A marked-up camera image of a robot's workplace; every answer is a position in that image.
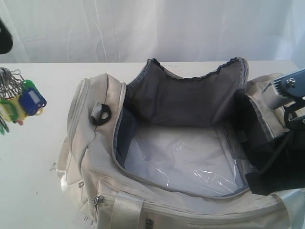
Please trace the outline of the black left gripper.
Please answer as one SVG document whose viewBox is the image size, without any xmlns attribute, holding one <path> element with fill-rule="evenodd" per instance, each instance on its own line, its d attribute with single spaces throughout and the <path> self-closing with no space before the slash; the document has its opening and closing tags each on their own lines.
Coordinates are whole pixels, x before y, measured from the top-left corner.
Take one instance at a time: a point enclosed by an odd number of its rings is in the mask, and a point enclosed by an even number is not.
<svg viewBox="0 0 305 229">
<path fill-rule="evenodd" d="M 0 53 L 7 54 L 12 50 L 13 38 L 3 20 L 0 20 Z"/>
</svg>

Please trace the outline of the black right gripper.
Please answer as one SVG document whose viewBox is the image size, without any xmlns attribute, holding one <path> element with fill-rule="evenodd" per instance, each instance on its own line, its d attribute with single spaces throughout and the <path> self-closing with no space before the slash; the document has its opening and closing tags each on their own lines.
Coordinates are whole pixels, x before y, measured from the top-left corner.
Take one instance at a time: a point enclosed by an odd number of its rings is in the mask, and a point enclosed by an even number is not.
<svg viewBox="0 0 305 229">
<path fill-rule="evenodd" d="M 245 145 L 254 170 L 245 175 L 253 194 L 267 196 L 305 187 L 305 117 L 289 121 L 291 129 L 257 147 Z"/>
</svg>

